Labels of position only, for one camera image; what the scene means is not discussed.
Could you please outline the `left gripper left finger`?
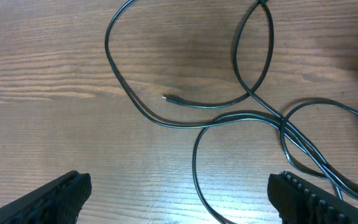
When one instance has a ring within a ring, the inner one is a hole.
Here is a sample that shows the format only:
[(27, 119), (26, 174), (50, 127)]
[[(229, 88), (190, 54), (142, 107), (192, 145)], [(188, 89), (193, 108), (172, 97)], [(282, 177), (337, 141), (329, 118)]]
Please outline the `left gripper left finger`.
[(72, 170), (0, 208), (0, 224), (76, 223), (92, 191), (91, 176)]

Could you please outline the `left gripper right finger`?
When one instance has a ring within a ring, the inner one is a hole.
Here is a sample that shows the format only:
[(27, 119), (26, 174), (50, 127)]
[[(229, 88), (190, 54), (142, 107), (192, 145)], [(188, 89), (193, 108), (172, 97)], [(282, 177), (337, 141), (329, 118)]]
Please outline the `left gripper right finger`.
[(358, 208), (297, 175), (270, 174), (267, 195), (287, 224), (358, 224)]

